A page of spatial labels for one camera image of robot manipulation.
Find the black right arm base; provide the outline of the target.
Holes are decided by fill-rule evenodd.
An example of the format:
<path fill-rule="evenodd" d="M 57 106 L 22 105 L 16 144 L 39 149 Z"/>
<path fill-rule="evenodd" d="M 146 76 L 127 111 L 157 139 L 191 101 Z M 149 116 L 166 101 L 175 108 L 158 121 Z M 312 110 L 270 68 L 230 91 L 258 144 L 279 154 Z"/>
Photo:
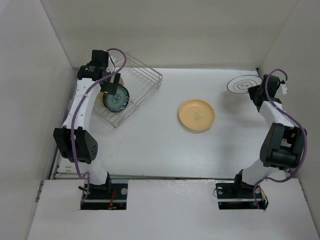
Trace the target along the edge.
<path fill-rule="evenodd" d="M 233 182 L 218 182 L 213 194 L 217 197 L 219 210 L 266 210 L 268 198 L 250 189 L 235 190 Z"/>

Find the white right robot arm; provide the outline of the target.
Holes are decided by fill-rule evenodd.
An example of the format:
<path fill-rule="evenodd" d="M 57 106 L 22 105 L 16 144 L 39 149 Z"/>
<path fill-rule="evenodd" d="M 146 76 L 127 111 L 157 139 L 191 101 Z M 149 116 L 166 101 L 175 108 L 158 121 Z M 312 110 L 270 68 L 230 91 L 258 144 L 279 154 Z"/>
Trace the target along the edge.
<path fill-rule="evenodd" d="M 298 170 L 307 153 L 307 132 L 303 126 L 283 110 L 276 97 L 286 82 L 272 74 L 265 74 L 260 85 L 250 87 L 250 99 L 269 130 L 260 148 L 258 160 L 242 169 L 234 178 L 232 193 L 243 197 L 254 192 L 259 183 L 270 179 L 278 171 Z"/>

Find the white plate black rim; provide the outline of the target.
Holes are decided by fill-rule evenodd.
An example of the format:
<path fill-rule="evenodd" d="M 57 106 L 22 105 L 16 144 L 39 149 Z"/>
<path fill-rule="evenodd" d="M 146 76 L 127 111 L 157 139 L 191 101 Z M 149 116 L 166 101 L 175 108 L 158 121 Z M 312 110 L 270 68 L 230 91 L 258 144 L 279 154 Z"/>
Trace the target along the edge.
<path fill-rule="evenodd" d="M 231 79 L 226 88 L 234 94 L 246 94 L 248 89 L 256 87 L 262 83 L 262 78 L 257 75 L 241 75 Z"/>

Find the blue patterned plate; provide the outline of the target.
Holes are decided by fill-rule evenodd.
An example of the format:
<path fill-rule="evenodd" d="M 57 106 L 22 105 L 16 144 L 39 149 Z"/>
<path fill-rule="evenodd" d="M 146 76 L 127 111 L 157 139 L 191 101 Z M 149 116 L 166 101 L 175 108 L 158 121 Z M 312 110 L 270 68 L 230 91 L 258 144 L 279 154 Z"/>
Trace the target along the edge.
<path fill-rule="evenodd" d="M 107 109 L 113 113 L 119 113 L 124 111 L 130 101 L 130 94 L 127 88 L 118 85 L 116 94 L 107 94 L 106 105 Z"/>

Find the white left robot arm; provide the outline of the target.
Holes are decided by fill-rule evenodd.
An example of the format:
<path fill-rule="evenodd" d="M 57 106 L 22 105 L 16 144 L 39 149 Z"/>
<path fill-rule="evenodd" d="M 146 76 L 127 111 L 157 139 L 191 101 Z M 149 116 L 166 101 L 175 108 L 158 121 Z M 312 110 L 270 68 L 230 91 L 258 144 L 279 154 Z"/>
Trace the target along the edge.
<path fill-rule="evenodd" d="M 87 193 L 94 187 L 100 198 L 111 195 L 109 174 L 99 161 L 98 142 L 89 133 L 89 124 L 95 100 L 101 91 L 114 94 L 120 70 L 115 67 L 115 57 L 108 51 L 93 50 L 89 63 L 77 73 L 71 107 L 61 127 L 55 128 L 53 137 L 61 156 L 74 164 L 80 179 L 87 179 Z"/>

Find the yellow bear plate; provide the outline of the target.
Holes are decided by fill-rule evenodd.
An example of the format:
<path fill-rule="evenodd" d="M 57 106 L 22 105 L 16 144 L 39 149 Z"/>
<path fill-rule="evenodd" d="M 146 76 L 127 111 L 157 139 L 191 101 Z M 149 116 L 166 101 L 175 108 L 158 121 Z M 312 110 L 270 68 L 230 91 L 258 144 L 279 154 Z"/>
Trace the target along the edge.
<path fill-rule="evenodd" d="M 213 125 L 216 113 L 206 101 L 191 99 L 180 106 L 178 117 L 180 122 L 189 130 L 202 132 Z"/>

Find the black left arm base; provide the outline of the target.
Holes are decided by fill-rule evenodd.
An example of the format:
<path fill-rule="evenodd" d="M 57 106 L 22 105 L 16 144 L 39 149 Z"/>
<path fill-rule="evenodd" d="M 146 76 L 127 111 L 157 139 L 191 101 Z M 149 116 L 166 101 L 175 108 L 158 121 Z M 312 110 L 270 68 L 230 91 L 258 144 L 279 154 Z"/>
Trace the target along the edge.
<path fill-rule="evenodd" d="M 126 210 L 128 182 L 102 185 L 90 184 L 87 198 L 80 203 L 81 210 Z"/>

